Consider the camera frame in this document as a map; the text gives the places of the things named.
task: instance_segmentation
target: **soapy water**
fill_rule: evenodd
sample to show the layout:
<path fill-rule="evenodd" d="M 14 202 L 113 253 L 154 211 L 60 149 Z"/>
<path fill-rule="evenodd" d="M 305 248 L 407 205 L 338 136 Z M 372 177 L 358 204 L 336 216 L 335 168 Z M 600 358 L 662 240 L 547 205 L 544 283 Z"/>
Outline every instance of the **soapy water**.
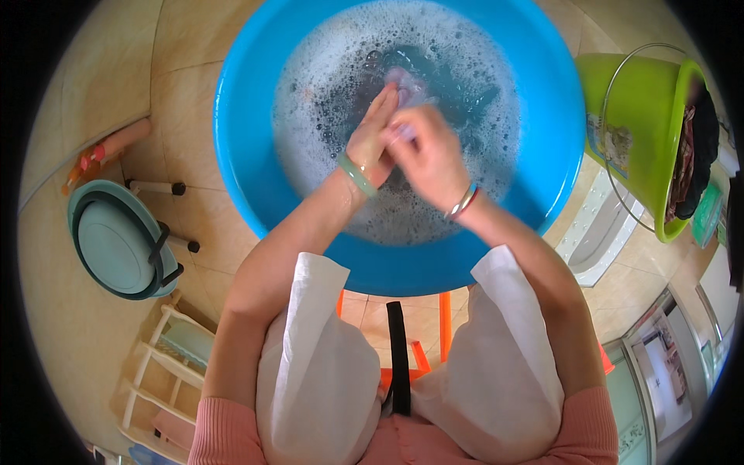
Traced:
<path fill-rule="evenodd" d="M 297 194 L 309 195 L 336 168 L 336 156 L 397 67 L 425 83 L 427 102 L 435 102 L 460 137 L 473 181 L 495 201 L 503 198 L 519 148 L 519 99 L 503 52 L 446 7 L 397 0 L 343 10 L 311 31 L 287 60 L 272 125 Z M 413 192 L 399 168 L 346 228 L 386 245 L 425 243 L 459 230 Z"/>

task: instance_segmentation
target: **silver bracelet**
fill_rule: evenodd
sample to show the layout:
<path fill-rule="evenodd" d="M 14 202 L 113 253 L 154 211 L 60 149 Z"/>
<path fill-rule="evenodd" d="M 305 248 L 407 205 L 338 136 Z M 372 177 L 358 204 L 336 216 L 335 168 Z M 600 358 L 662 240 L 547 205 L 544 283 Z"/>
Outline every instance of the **silver bracelet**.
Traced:
<path fill-rule="evenodd" d="M 444 214 L 445 219 L 455 219 L 460 216 L 460 214 L 467 208 L 468 205 L 470 205 L 470 202 L 475 198 L 475 194 L 478 192 L 478 186 L 473 182 L 470 187 L 468 187 L 467 192 L 463 196 L 462 200 L 452 207 L 452 211 L 447 212 Z"/>

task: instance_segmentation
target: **wet cloth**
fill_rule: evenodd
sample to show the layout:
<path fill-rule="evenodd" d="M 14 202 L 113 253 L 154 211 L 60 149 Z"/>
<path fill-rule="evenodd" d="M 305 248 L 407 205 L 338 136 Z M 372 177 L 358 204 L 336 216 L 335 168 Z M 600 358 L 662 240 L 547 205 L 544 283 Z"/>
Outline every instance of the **wet cloth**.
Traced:
<path fill-rule="evenodd" d="M 676 218 L 677 203 L 683 202 L 687 196 L 687 189 L 693 178 L 695 158 L 695 146 L 693 142 L 693 118 L 695 118 L 695 107 L 686 106 L 682 118 L 682 133 L 679 137 L 677 148 L 677 161 L 674 164 L 672 184 L 667 197 L 667 214 L 665 222 Z"/>
<path fill-rule="evenodd" d="M 711 179 L 711 165 L 718 158 L 718 117 L 713 98 L 705 86 L 701 86 L 695 101 L 693 132 L 695 134 L 693 176 L 687 195 L 684 200 L 677 203 L 676 216 L 679 219 L 690 218 L 695 213 L 700 197 Z"/>

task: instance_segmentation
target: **hand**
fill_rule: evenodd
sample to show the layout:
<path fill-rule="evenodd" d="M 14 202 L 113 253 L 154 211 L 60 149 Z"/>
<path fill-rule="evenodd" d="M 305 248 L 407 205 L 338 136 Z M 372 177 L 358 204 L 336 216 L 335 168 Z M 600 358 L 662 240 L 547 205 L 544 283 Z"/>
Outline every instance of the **hand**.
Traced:
<path fill-rule="evenodd" d="M 416 138 L 407 141 L 397 129 L 413 128 Z M 396 113 L 382 132 L 388 152 L 403 169 L 414 190 L 442 212 L 451 211 L 470 187 L 460 139 L 439 111 L 422 105 Z"/>
<path fill-rule="evenodd" d="M 372 100 L 367 114 L 346 144 L 346 155 L 374 187 L 380 187 L 395 166 L 384 152 L 385 143 L 380 133 L 397 109 L 397 85 L 390 83 Z"/>

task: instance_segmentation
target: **white apron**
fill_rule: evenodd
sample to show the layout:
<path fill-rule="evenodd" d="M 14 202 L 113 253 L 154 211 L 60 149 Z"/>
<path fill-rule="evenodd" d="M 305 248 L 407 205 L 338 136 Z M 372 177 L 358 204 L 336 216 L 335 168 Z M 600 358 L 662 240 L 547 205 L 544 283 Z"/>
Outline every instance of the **white apron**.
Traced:
<path fill-rule="evenodd" d="M 354 464 L 375 432 L 379 358 L 336 315 L 348 273 L 300 253 L 289 306 L 267 333 L 256 417 L 272 465 Z M 471 273 L 469 320 L 447 363 L 411 383 L 411 410 L 485 463 L 539 457 L 558 434 L 563 390 L 537 298 L 506 246 Z"/>

